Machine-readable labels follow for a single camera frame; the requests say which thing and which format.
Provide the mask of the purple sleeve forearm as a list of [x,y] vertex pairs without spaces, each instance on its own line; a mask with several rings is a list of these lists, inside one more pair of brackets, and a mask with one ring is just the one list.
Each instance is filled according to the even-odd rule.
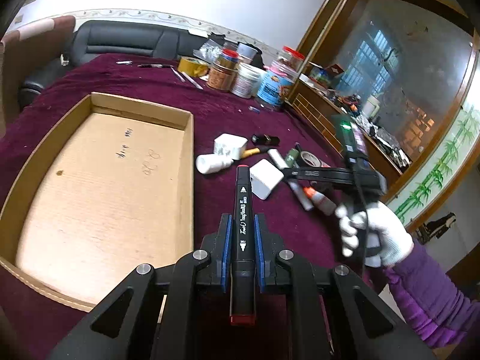
[[424,246],[384,270],[405,322],[431,349],[479,339],[479,303],[460,291]]

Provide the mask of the white gloved right hand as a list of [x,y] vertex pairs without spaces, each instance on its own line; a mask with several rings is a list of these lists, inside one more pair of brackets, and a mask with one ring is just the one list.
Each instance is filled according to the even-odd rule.
[[393,267],[400,263],[414,248],[412,236],[405,230],[395,213],[381,202],[367,205],[367,211],[349,214],[347,207],[339,205],[335,210],[339,220],[342,253],[345,258],[353,256],[360,246],[360,234],[368,230],[367,248],[379,250],[364,259],[367,267]]

